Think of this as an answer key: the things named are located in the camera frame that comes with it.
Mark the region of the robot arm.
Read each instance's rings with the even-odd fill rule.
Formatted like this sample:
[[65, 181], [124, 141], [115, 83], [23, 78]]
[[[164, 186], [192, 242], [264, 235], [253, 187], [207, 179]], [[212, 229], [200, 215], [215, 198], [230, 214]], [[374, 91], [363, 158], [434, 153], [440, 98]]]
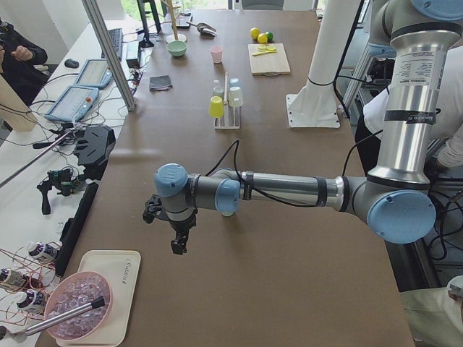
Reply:
[[187, 251], [199, 209], [231, 215], [240, 200], [273, 200], [294, 207], [331, 207], [356, 215], [386, 241], [408, 244], [436, 220], [423, 172], [446, 55], [462, 36], [460, 1], [378, 1], [370, 42], [396, 52], [378, 162], [366, 177], [286, 176], [215, 169], [189, 174], [168, 163], [154, 176], [156, 193], [144, 221], [165, 220], [175, 230], [175, 254]]

